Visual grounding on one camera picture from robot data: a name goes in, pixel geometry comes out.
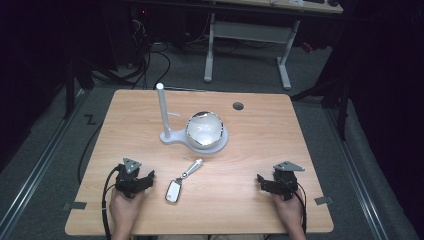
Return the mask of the person's left hand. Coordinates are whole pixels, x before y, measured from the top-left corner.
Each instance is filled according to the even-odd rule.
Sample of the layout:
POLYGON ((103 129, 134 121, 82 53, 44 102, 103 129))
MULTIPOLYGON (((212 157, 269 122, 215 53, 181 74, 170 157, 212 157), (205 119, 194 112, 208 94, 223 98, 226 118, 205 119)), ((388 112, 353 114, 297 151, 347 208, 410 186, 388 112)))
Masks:
POLYGON ((112 190, 109 209, 114 222, 113 233, 126 232, 131 234, 144 195, 145 192, 139 192, 134 198, 130 199, 125 197, 122 192, 116 189, 112 190))

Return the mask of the white stand with pole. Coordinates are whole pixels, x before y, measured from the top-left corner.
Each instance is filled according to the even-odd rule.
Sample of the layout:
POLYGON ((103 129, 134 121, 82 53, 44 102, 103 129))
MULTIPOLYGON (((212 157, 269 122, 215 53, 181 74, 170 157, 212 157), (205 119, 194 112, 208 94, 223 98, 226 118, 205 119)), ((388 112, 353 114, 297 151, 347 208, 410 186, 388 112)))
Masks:
POLYGON ((187 146, 189 149, 191 149, 192 151, 202 155, 211 155, 211 154, 218 153, 226 146, 229 140, 229 133, 224 123, 223 123, 224 131, 223 131, 222 138, 215 147, 212 147, 210 149, 198 149, 194 147, 193 145, 191 145, 185 132, 185 128, 188 121, 186 122, 186 125, 183 129, 172 130, 170 126, 170 122, 169 122, 169 117, 168 117, 164 85, 162 83, 158 83, 156 85, 156 91, 158 94, 159 108, 160 108, 162 124, 163 124, 163 132, 160 134, 160 140, 162 141, 163 144, 176 144, 176 143, 183 144, 187 146))

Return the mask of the person's right hand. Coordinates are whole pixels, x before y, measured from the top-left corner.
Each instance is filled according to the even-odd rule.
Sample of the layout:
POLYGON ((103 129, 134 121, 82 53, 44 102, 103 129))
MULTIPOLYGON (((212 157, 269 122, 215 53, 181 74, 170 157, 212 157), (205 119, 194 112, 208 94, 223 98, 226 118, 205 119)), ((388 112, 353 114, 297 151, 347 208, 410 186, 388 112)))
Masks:
POLYGON ((303 208, 297 197, 284 200, 280 195, 272 194, 277 214, 288 232, 303 231, 303 208))

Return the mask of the white-framed wooden desk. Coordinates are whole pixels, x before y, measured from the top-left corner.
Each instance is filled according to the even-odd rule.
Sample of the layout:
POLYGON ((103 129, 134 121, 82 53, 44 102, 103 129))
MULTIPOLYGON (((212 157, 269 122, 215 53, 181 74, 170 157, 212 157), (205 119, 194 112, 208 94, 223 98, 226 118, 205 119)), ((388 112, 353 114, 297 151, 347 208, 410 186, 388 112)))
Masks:
MULTIPOLYGON (((218 3, 233 3, 245 6, 270 7, 274 9, 294 10, 300 13, 342 14, 343 8, 337 0, 212 0, 212 5, 218 3)), ((300 20, 296 19, 291 27, 263 26, 251 23, 217 21, 215 14, 209 17, 208 52, 205 62, 204 81, 211 82, 214 64, 214 40, 228 38, 283 44, 285 49, 282 55, 276 58, 280 79, 285 90, 291 89, 287 73, 286 61, 295 40, 300 20)))

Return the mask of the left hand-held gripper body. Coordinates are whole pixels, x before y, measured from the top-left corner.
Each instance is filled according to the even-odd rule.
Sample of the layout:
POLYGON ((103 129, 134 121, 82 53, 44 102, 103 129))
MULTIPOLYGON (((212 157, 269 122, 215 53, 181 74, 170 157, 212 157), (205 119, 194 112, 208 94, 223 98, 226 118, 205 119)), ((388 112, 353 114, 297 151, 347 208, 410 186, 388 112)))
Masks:
POLYGON ((140 167, 140 162, 127 157, 124 157, 123 163, 119 165, 115 187, 127 198, 132 199, 146 189, 146 181, 138 178, 140 167))

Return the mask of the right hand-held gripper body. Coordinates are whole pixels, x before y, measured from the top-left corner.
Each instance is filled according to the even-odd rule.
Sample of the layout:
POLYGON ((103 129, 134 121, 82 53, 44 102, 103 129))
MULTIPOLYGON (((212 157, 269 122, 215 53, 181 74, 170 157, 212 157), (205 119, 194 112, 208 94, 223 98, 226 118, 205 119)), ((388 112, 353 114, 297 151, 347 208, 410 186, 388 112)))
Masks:
POLYGON ((298 180, 295 172, 303 172, 304 168, 290 161, 276 164, 273 168, 274 180, 272 181, 271 192, 281 195, 284 200, 290 200, 298 190, 298 180))

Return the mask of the metal floor rail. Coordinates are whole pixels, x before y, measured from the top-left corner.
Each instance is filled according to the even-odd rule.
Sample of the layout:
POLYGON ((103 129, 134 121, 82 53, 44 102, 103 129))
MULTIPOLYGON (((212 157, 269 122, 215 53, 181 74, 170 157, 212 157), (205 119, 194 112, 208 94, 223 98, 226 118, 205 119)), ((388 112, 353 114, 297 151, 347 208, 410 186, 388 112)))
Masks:
POLYGON ((12 162, 0 174, 0 239, 7 239, 15 228, 89 94, 89 90, 79 90, 74 108, 66 114, 64 109, 57 110, 65 106, 65 94, 60 93, 35 122, 12 162))
POLYGON ((337 120, 334 112, 329 109, 323 110, 330 126, 332 132, 334 133, 338 145, 342 151, 342 159, 346 165, 351 184, 354 188, 355 194, 361 206, 362 212, 367 220, 367 223, 370 227, 370 230, 374 236, 375 240, 389 240, 387 232, 381 222, 381 219, 378 215, 377 209, 371 196, 364 184, 364 181, 360 175, 360 172, 354 162, 353 156, 349 150, 349 147, 345 140, 342 139, 337 128, 337 120))

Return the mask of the black metal stand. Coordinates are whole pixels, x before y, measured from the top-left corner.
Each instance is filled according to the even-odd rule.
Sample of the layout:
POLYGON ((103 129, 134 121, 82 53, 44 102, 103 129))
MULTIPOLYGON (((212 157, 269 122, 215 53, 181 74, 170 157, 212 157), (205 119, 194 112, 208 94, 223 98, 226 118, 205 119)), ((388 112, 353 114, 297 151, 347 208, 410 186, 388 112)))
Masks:
POLYGON ((299 101, 308 96, 322 96, 321 106, 325 109, 337 108, 336 132, 339 137, 345 141, 345 127, 348 117, 347 108, 349 100, 349 90, 351 85, 350 78, 336 78, 318 83, 317 85, 291 96, 292 101, 299 101))
POLYGON ((86 59, 71 57, 66 66, 66 105, 64 118, 68 119, 75 108, 75 82, 78 82, 83 90, 92 90, 94 81, 91 77, 91 69, 86 59))

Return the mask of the silver key fob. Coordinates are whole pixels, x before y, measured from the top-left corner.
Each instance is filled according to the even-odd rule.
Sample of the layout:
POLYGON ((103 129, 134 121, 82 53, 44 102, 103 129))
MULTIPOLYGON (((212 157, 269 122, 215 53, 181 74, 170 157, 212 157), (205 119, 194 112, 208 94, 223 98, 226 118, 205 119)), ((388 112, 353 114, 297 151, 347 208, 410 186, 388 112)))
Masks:
POLYGON ((202 159, 196 159, 178 178, 172 180, 165 194, 168 203, 177 203, 180 197, 182 182, 203 165, 202 159))

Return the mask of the round silver mirror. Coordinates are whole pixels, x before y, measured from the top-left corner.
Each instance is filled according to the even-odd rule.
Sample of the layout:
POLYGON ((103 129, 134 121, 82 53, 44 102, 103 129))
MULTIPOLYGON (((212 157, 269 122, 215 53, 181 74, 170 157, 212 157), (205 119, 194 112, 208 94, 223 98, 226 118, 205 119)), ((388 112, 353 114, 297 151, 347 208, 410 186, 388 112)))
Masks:
POLYGON ((221 118, 208 111, 194 114, 187 122, 185 132, 191 145, 198 149, 210 149, 221 140, 224 125, 221 118))

